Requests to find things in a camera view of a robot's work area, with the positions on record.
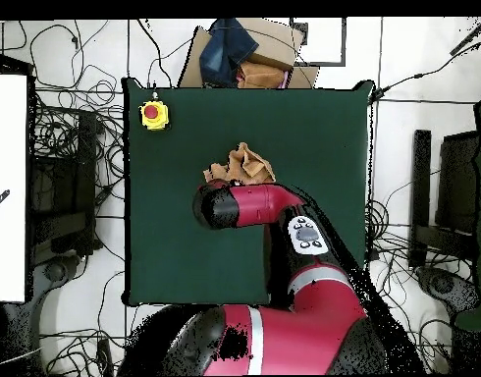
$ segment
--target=black frame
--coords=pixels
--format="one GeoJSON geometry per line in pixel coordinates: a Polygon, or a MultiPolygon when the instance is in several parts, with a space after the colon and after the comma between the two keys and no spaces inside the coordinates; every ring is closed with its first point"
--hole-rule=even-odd
{"type": "MultiPolygon", "coordinates": [[[[290,27],[294,27],[294,18],[290,18],[290,27]]],[[[346,65],[347,18],[342,18],[342,48],[340,62],[295,62],[295,67],[344,67],[346,65]]]]}

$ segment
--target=electrical wire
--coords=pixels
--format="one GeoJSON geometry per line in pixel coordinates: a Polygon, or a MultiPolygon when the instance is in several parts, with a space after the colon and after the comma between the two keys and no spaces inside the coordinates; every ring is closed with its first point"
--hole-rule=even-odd
{"type": "MultiPolygon", "coordinates": [[[[440,172],[441,172],[441,169],[438,169],[437,171],[431,172],[431,173],[429,174],[429,176],[438,174],[438,173],[440,173],[440,172]]],[[[396,189],[396,190],[394,190],[393,192],[391,192],[391,194],[390,194],[389,197],[387,198],[387,202],[385,203],[385,206],[386,206],[386,207],[389,206],[389,201],[391,200],[392,196],[393,196],[396,192],[398,192],[399,190],[402,190],[402,189],[406,188],[406,187],[409,186],[410,184],[413,184],[413,182],[414,182],[414,181],[410,181],[409,183],[404,184],[402,187],[399,187],[398,189],[396,189]]]]}
{"type": "Polygon", "coordinates": [[[99,328],[99,331],[101,331],[101,312],[103,310],[103,306],[104,306],[104,298],[106,296],[106,288],[108,287],[108,284],[113,280],[115,279],[117,276],[120,276],[124,273],[124,271],[121,271],[121,272],[117,272],[115,273],[115,275],[113,275],[110,279],[108,279],[106,281],[106,283],[104,284],[104,288],[103,288],[103,298],[101,300],[101,307],[99,308],[99,312],[97,313],[97,327],[99,328]]]}
{"type": "MultiPolygon", "coordinates": [[[[120,184],[124,179],[124,170],[119,166],[117,162],[117,156],[122,154],[122,125],[117,122],[117,116],[122,114],[123,107],[121,105],[113,105],[114,100],[118,91],[117,79],[103,71],[101,68],[94,65],[86,65],[84,61],[84,47],[91,42],[91,40],[98,35],[107,25],[109,21],[104,22],[104,24],[87,40],[87,42],[82,43],[81,33],[77,22],[75,25],[78,32],[78,37],[74,36],[73,33],[61,25],[55,25],[48,27],[47,29],[40,32],[31,42],[29,46],[31,59],[34,64],[34,57],[32,56],[33,43],[37,38],[53,27],[62,27],[66,29],[73,37],[72,41],[79,43],[77,52],[72,56],[71,69],[73,77],[72,86],[61,86],[54,85],[50,83],[45,83],[38,78],[38,71],[36,70],[37,79],[43,85],[47,85],[50,88],[43,88],[51,92],[58,93],[58,100],[60,105],[63,107],[49,107],[47,106],[39,95],[36,95],[37,109],[36,109],[36,123],[35,123],[35,154],[37,156],[47,156],[47,157],[62,157],[64,159],[77,160],[78,158],[78,140],[79,140],[79,120],[78,120],[78,110],[86,110],[95,114],[96,121],[98,123],[97,129],[97,140],[96,140],[96,154],[95,154],[95,186],[101,189],[101,192],[106,193],[103,198],[99,200],[96,199],[96,206],[98,212],[101,209],[104,202],[107,200],[107,196],[113,196],[119,199],[122,197],[113,193],[113,189],[116,185],[120,184]],[[76,76],[74,60],[78,55],[81,55],[81,69],[80,73],[76,76]],[[68,89],[68,88],[78,88],[80,82],[84,79],[84,75],[87,71],[96,71],[101,74],[101,80],[91,87],[84,89],[68,89]],[[101,173],[105,173],[105,178],[107,182],[101,182],[101,173]]],[[[124,260],[121,256],[115,254],[109,247],[106,247],[109,252],[113,255],[124,260]]],[[[88,259],[86,258],[83,271],[75,279],[80,278],[86,271],[88,265],[88,259]]],[[[96,364],[98,370],[102,374],[102,360],[99,361],[97,358],[89,357],[86,349],[84,348],[84,343],[89,342],[91,339],[97,339],[105,337],[111,343],[119,348],[124,348],[123,345],[119,344],[116,339],[112,338],[105,331],[100,328],[100,314],[105,301],[106,286],[103,291],[103,299],[101,301],[101,308],[98,315],[99,329],[92,330],[93,333],[89,336],[77,336],[74,337],[73,341],[59,354],[48,363],[47,371],[50,373],[56,363],[60,360],[66,360],[73,365],[74,369],[66,371],[61,375],[66,374],[77,374],[79,377],[82,373],[86,372],[88,377],[92,377],[92,373],[89,366],[96,364]],[[83,362],[83,366],[76,363],[76,358],[80,358],[83,362]]],[[[40,338],[58,337],[61,334],[67,334],[69,332],[58,333],[55,335],[41,335],[40,338]]]]}
{"type": "Polygon", "coordinates": [[[173,55],[175,52],[178,52],[181,48],[183,48],[185,45],[193,41],[193,37],[191,37],[189,40],[186,40],[183,42],[180,46],[178,46],[175,50],[173,50],[171,53],[167,54],[166,56],[163,56],[162,58],[155,58],[153,61],[151,61],[150,68],[148,69],[148,77],[146,79],[146,86],[150,88],[150,74],[151,74],[151,69],[153,68],[153,64],[157,62],[158,60],[163,61],[164,59],[169,58],[171,55],[173,55]]]}
{"type": "Polygon", "coordinates": [[[27,34],[26,34],[26,31],[25,31],[25,28],[23,26],[23,23],[21,21],[18,21],[19,23],[19,26],[21,27],[21,30],[23,31],[23,35],[25,37],[25,40],[24,40],[24,43],[21,45],[21,46],[16,46],[16,47],[12,47],[12,48],[5,48],[4,46],[4,36],[5,36],[5,30],[4,30],[4,27],[5,27],[5,24],[2,24],[2,47],[0,48],[0,52],[2,53],[2,55],[4,55],[4,52],[5,51],[17,51],[19,49],[23,49],[26,45],[27,45],[27,34]]]}
{"type": "Polygon", "coordinates": [[[448,66],[455,58],[459,57],[460,55],[468,52],[468,51],[471,51],[471,50],[475,50],[475,49],[478,49],[479,47],[481,46],[481,41],[479,42],[476,42],[475,44],[473,45],[470,45],[468,47],[466,47],[465,49],[462,49],[460,52],[458,52],[457,54],[453,55],[452,58],[450,58],[445,64],[443,64],[440,68],[438,68],[437,70],[434,70],[434,71],[430,71],[430,72],[427,72],[427,73],[419,73],[419,74],[414,74],[410,77],[407,77],[403,80],[400,80],[398,82],[395,82],[391,85],[388,85],[386,87],[382,87],[382,88],[377,88],[375,91],[373,91],[371,97],[370,97],[370,104],[372,104],[374,101],[378,101],[380,98],[382,98],[384,96],[384,94],[389,91],[391,88],[397,86],[397,85],[400,85],[401,83],[404,83],[406,81],[409,81],[409,80],[419,80],[423,77],[427,77],[427,76],[430,76],[430,75],[433,75],[433,74],[437,74],[439,73],[440,71],[442,71],[446,66],[448,66]]]}
{"type": "Polygon", "coordinates": [[[151,34],[148,32],[148,30],[146,30],[146,27],[144,27],[144,25],[141,23],[141,20],[140,19],[137,19],[137,22],[139,23],[139,25],[141,26],[142,28],[142,31],[144,31],[144,33],[146,34],[146,36],[148,36],[148,38],[151,40],[151,42],[155,45],[155,47],[157,48],[157,53],[158,53],[158,66],[160,68],[160,71],[162,71],[162,73],[167,77],[167,80],[169,81],[169,87],[173,87],[173,83],[171,82],[171,77],[169,77],[169,74],[166,73],[166,71],[162,68],[162,58],[161,58],[161,54],[160,54],[160,47],[158,46],[158,43],[155,41],[155,39],[153,39],[153,37],[151,37],[151,34]]]}
{"type": "Polygon", "coordinates": [[[55,87],[55,88],[75,88],[81,78],[79,78],[77,81],[74,81],[73,82],[73,85],[70,85],[70,86],[63,86],[63,85],[55,85],[55,84],[52,84],[52,83],[47,83],[47,82],[43,82],[40,78],[39,78],[39,75],[38,75],[38,68],[36,66],[36,62],[34,61],[34,55],[32,53],[32,45],[33,43],[38,39],[39,36],[41,36],[43,33],[45,33],[46,31],[54,28],[54,27],[61,27],[63,29],[65,29],[71,36],[72,36],[72,42],[74,43],[79,43],[80,44],[80,50],[81,50],[81,72],[83,72],[83,65],[84,65],[84,54],[83,54],[83,47],[82,47],[82,44],[81,44],[81,35],[80,35],[80,29],[79,29],[79,25],[77,24],[77,21],[74,20],[75,22],[75,28],[77,29],[77,34],[78,34],[78,37],[75,36],[75,34],[68,28],[68,27],[65,27],[64,25],[52,25],[51,27],[47,27],[45,28],[44,30],[41,30],[31,41],[31,44],[29,45],[29,54],[31,56],[31,62],[32,64],[34,65],[34,70],[36,72],[36,80],[38,82],[40,82],[42,85],[46,85],[46,86],[50,86],[50,87],[55,87]]]}

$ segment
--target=black cable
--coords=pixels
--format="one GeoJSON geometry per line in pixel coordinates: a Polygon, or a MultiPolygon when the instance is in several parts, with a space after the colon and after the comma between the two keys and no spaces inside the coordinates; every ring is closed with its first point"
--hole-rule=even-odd
{"type": "Polygon", "coordinates": [[[130,71],[131,62],[131,20],[127,19],[127,77],[131,76],[130,71]]]}
{"type": "Polygon", "coordinates": [[[148,32],[148,30],[146,30],[146,27],[144,27],[144,25],[141,23],[141,20],[140,19],[137,19],[137,22],[139,23],[139,25],[141,26],[142,28],[142,31],[144,31],[144,33],[146,34],[146,36],[148,36],[148,38],[151,40],[151,42],[155,45],[155,47],[157,48],[157,53],[158,53],[158,66],[160,68],[160,71],[162,71],[162,73],[167,77],[167,80],[169,80],[169,87],[173,87],[173,83],[171,82],[171,77],[169,77],[169,74],[166,73],[166,71],[162,68],[162,58],[161,58],[161,55],[160,55],[160,47],[158,46],[158,43],[155,41],[155,39],[153,39],[153,37],[151,37],[151,34],[148,32]]]}
{"type": "Polygon", "coordinates": [[[470,45],[468,47],[466,47],[465,49],[462,49],[460,52],[458,52],[457,54],[453,55],[452,58],[450,58],[445,64],[443,64],[440,68],[438,68],[437,70],[435,71],[430,71],[428,73],[420,73],[420,74],[415,74],[411,77],[407,77],[401,81],[398,81],[398,82],[395,82],[389,86],[386,86],[386,87],[383,87],[383,88],[377,88],[375,91],[373,91],[371,97],[370,97],[370,104],[373,103],[374,101],[377,101],[379,100],[380,98],[382,98],[384,96],[384,94],[389,91],[391,88],[393,88],[394,86],[397,86],[397,85],[400,85],[401,83],[403,82],[406,82],[406,81],[409,81],[409,80],[419,80],[423,77],[426,77],[426,76],[430,76],[430,75],[433,75],[433,74],[436,74],[436,73],[439,73],[440,71],[442,71],[447,65],[450,64],[451,61],[453,61],[455,58],[457,58],[458,56],[464,54],[465,52],[467,51],[470,51],[470,50],[473,50],[473,49],[478,49],[479,47],[481,46],[481,41],[473,44],[473,45],[470,45]]]}
{"type": "Polygon", "coordinates": [[[115,279],[117,276],[120,276],[124,273],[124,271],[121,271],[121,272],[117,272],[115,273],[115,275],[113,275],[110,279],[108,279],[106,281],[106,283],[104,284],[104,289],[103,289],[103,298],[101,300],[101,307],[99,308],[99,312],[97,313],[97,326],[99,328],[99,332],[101,331],[101,312],[103,310],[103,306],[104,306],[104,298],[106,296],[106,288],[108,287],[108,284],[113,280],[115,279]]]}
{"type": "MultiPolygon", "coordinates": [[[[439,319],[439,318],[430,319],[429,321],[424,322],[420,326],[420,329],[418,331],[418,342],[419,342],[419,344],[422,344],[422,334],[423,334],[424,328],[427,327],[429,324],[433,324],[435,322],[438,322],[440,324],[444,324],[444,325],[448,326],[451,330],[454,330],[454,326],[450,322],[444,321],[443,319],[439,319]]],[[[435,373],[434,369],[432,367],[430,367],[427,362],[426,362],[426,365],[429,367],[431,373],[435,373]]]]}
{"type": "Polygon", "coordinates": [[[115,257],[118,257],[120,260],[122,260],[123,262],[125,262],[124,258],[122,256],[119,256],[117,253],[114,253],[112,250],[110,250],[110,248],[102,241],[102,239],[99,238],[99,236],[97,236],[97,232],[94,230],[94,234],[95,236],[97,237],[97,239],[103,244],[104,248],[106,248],[110,253],[112,253],[115,257]]]}
{"type": "Polygon", "coordinates": [[[4,47],[4,24],[2,24],[2,34],[1,34],[1,37],[2,37],[2,40],[1,40],[1,49],[0,49],[0,52],[2,53],[2,55],[4,55],[4,51],[17,51],[18,49],[23,49],[26,45],[27,45],[27,34],[26,34],[26,31],[25,31],[25,28],[23,26],[23,23],[21,21],[18,21],[19,22],[19,26],[21,27],[21,30],[23,31],[23,35],[25,37],[25,42],[21,45],[21,46],[16,46],[16,47],[13,47],[13,48],[5,48],[4,47]]]}
{"type": "Polygon", "coordinates": [[[146,79],[146,86],[150,88],[150,74],[151,74],[151,69],[153,68],[153,64],[157,62],[159,59],[160,61],[163,61],[164,59],[169,58],[171,55],[173,55],[175,52],[178,52],[181,48],[183,48],[186,44],[190,43],[193,41],[193,37],[191,37],[189,40],[186,40],[183,42],[180,46],[178,46],[174,51],[171,53],[167,54],[166,56],[163,56],[162,58],[155,58],[153,61],[151,61],[150,68],[148,69],[148,77],[146,79]]]}
{"type": "Polygon", "coordinates": [[[114,218],[117,220],[125,220],[124,217],[115,217],[114,215],[96,215],[95,218],[114,218]]]}
{"type": "MultiPolygon", "coordinates": [[[[429,176],[438,174],[439,172],[441,172],[441,169],[438,169],[437,171],[431,172],[431,173],[429,174],[429,176]]],[[[385,206],[386,206],[386,207],[389,206],[389,201],[391,200],[391,197],[392,197],[396,192],[398,192],[398,191],[401,190],[401,189],[406,188],[408,185],[410,185],[410,184],[412,184],[412,183],[413,183],[413,181],[410,181],[409,183],[403,185],[402,187],[399,187],[398,189],[394,190],[394,191],[389,195],[389,197],[387,198],[387,202],[385,203],[385,206]]]]}
{"type": "Polygon", "coordinates": [[[137,312],[139,311],[139,308],[141,307],[141,305],[138,305],[135,309],[135,312],[134,312],[134,317],[133,317],[133,323],[131,324],[131,334],[133,333],[133,328],[134,328],[134,322],[135,322],[135,317],[137,316],[137,312]]]}
{"type": "Polygon", "coordinates": [[[54,84],[52,84],[52,83],[46,83],[46,82],[41,81],[40,78],[39,78],[39,75],[38,75],[38,68],[36,67],[36,63],[34,62],[34,56],[33,56],[33,54],[32,54],[32,45],[33,45],[33,43],[38,39],[39,36],[41,36],[43,33],[45,33],[46,31],[48,31],[48,30],[50,30],[50,29],[52,29],[52,28],[54,28],[54,27],[61,27],[61,28],[65,29],[65,30],[67,30],[67,31],[70,33],[70,35],[72,36],[72,41],[73,41],[74,43],[79,43],[79,44],[80,44],[80,50],[81,50],[81,72],[83,72],[84,54],[83,54],[83,47],[82,47],[82,45],[81,45],[81,35],[80,35],[79,25],[77,24],[77,21],[74,20],[74,22],[75,22],[75,27],[77,28],[78,37],[76,37],[75,34],[74,34],[68,27],[65,27],[64,25],[52,25],[51,27],[47,27],[47,28],[45,28],[44,30],[41,30],[41,31],[32,39],[31,44],[29,45],[29,54],[30,54],[30,56],[31,56],[31,62],[32,62],[32,64],[34,65],[34,70],[36,71],[36,80],[37,80],[38,82],[40,82],[41,84],[46,85],[46,86],[50,86],[50,87],[55,87],[55,88],[75,88],[75,87],[79,84],[81,78],[79,78],[77,81],[74,81],[73,85],[70,85],[70,86],[54,85],[54,84]]]}
{"type": "MultiPolygon", "coordinates": [[[[295,52],[294,53],[294,60],[296,61],[297,59],[297,54],[296,54],[296,49],[294,48],[295,45],[294,45],[294,35],[293,35],[293,29],[294,29],[294,18],[290,18],[290,28],[292,29],[292,42],[293,42],[293,51],[295,52]]],[[[308,78],[308,76],[306,75],[305,71],[301,68],[301,66],[298,66],[299,70],[301,71],[301,73],[303,74],[303,76],[306,78],[308,84],[310,85],[310,88],[313,88],[314,85],[310,82],[310,79],[308,78]]]]}

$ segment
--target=green mat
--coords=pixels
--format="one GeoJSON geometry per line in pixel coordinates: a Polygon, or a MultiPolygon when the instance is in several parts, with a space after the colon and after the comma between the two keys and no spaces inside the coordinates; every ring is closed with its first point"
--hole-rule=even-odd
{"type": "Polygon", "coordinates": [[[268,302],[262,227],[209,231],[191,211],[202,171],[226,163],[241,141],[271,163],[278,183],[315,198],[363,264],[371,81],[354,90],[159,89],[172,125],[163,132],[139,122],[151,90],[123,85],[129,304],[268,302]]]}

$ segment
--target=blue cloth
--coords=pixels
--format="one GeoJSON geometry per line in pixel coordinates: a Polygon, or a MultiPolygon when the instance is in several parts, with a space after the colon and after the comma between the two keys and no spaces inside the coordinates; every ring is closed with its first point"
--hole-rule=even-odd
{"type": "Polygon", "coordinates": [[[237,19],[218,19],[199,59],[202,82],[224,87],[237,86],[239,65],[256,50],[258,43],[237,19]]]}

